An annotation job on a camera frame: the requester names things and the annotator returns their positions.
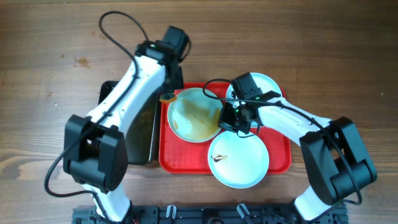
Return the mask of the light blue plate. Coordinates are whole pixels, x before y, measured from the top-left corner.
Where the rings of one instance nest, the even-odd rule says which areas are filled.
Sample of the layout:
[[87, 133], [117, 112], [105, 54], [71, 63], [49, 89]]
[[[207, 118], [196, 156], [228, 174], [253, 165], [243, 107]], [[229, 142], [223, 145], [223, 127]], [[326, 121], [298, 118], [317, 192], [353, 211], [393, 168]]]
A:
[[[284, 96], [282, 90], [280, 89], [279, 85], [276, 84], [276, 82], [268, 77], [265, 74], [262, 73], [256, 73], [256, 72], [249, 72], [250, 75], [252, 76], [254, 82], [256, 83], [257, 87], [262, 90], [263, 93], [267, 93], [268, 91], [274, 91], [281, 96]], [[233, 95], [233, 87], [232, 85], [229, 85], [227, 91], [226, 91], [226, 98], [237, 98]], [[233, 102], [233, 108], [236, 109], [239, 106], [238, 102]], [[257, 128], [257, 123], [253, 121], [251, 123], [251, 128]]]
[[258, 184], [266, 176], [269, 164], [265, 144], [253, 133], [224, 131], [209, 146], [211, 173], [222, 184], [234, 189]]
[[215, 137], [223, 104], [210, 90], [187, 88], [177, 94], [169, 104], [167, 121], [173, 133], [180, 139], [200, 143]]

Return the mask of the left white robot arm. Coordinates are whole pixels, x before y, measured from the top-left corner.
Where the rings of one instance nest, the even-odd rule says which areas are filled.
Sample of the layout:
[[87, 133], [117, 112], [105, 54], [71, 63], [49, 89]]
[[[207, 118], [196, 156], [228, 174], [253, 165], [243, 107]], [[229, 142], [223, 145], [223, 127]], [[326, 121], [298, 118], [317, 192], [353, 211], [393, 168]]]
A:
[[189, 45], [185, 31], [174, 26], [162, 40], [139, 44], [129, 70], [110, 94], [84, 118], [73, 115], [67, 121], [63, 169], [92, 194], [96, 221], [132, 220], [131, 201], [121, 184], [129, 164], [126, 134], [154, 93], [183, 88], [179, 64]]

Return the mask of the orange green scrub sponge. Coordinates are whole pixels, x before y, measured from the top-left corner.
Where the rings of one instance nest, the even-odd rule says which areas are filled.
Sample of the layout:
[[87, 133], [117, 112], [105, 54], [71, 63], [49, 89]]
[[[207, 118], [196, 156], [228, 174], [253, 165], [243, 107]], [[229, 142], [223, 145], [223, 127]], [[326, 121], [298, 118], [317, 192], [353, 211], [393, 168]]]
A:
[[164, 93], [159, 96], [161, 103], [171, 103], [175, 100], [177, 100], [177, 96], [174, 93]]

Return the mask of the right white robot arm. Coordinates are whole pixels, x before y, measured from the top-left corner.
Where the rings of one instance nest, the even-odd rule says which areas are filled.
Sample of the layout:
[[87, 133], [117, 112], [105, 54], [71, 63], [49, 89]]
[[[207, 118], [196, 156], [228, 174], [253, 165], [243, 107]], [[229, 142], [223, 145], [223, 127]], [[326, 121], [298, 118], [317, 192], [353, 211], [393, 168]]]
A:
[[377, 179], [376, 168], [355, 124], [346, 117], [322, 118], [289, 103], [276, 82], [264, 83], [245, 73], [229, 81], [231, 94], [224, 98], [219, 124], [248, 136], [252, 124], [270, 128], [300, 146], [309, 187], [293, 201], [305, 223], [314, 223], [357, 195]]

